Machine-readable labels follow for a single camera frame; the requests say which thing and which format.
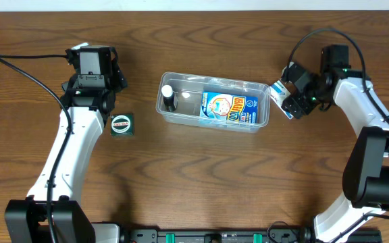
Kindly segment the clear plastic container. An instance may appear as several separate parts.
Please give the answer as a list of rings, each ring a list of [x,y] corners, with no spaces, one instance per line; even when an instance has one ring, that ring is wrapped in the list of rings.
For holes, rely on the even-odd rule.
[[[156,111],[169,123],[255,133],[268,124],[269,96],[262,83],[166,72]]]

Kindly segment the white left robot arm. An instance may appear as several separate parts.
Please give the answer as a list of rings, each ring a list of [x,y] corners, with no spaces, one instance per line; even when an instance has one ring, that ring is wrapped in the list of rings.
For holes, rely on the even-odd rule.
[[[116,49],[83,43],[66,50],[75,69],[61,85],[55,141],[26,198],[10,200],[4,218],[12,242],[124,242],[116,223],[92,223],[80,206],[90,156],[115,95],[127,86]]]

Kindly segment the black bottle white cap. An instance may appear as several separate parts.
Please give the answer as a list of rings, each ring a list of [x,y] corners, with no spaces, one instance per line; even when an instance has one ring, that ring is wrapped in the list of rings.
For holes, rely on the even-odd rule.
[[[161,88],[161,93],[166,110],[169,112],[175,111],[177,108],[177,99],[173,88],[170,85],[164,85]]]

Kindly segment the white blue Panadol box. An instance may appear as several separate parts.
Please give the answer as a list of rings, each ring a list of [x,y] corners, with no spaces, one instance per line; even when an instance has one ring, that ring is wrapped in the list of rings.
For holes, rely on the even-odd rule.
[[[282,112],[285,114],[285,116],[288,118],[288,119],[292,119],[293,118],[293,115],[288,112],[288,111],[285,111],[283,108],[282,108],[282,104],[283,104],[283,101],[290,96],[290,92],[289,90],[281,83],[280,80],[274,82],[271,86],[270,86],[270,95],[271,95],[271,99],[274,101],[274,103],[282,110]]]

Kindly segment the blue Kool Fever box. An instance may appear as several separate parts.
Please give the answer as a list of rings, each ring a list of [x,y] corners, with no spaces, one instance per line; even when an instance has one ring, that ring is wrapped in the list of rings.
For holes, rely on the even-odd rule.
[[[200,116],[255,124],[257,122],[258,98],[235,94],[204,91],[201,97]]]

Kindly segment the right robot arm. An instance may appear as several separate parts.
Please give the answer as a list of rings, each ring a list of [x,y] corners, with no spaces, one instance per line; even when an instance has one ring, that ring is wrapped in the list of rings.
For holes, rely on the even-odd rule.
[[[295,88],[283,100],[283,110],[299,119],[314,108],[335,105],[357,136],[344,168],[342,194],[300,231],[299,242],[381,242],[380,233],[359,228],[375,217],[389,219],[389,112],[370,77],[348,61],[348,46],[329,45],[321,51],[320,73],[293,61],[282,71],[282,81]]]

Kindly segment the green Zam-Buk tin box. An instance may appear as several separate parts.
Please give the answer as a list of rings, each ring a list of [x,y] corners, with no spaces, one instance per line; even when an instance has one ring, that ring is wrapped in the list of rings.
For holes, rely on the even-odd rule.
[[[111,116],[111,135],[133,136],[134,115],[132,113],[115,114]]]

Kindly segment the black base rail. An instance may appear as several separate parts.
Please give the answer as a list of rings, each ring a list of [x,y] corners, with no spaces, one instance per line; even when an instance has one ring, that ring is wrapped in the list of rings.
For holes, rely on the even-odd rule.
[[[269,243],[319,242],[308,228],[269,227],[267,230],[123,229],[116,223],[93,223],[96,242],[115,243]]]

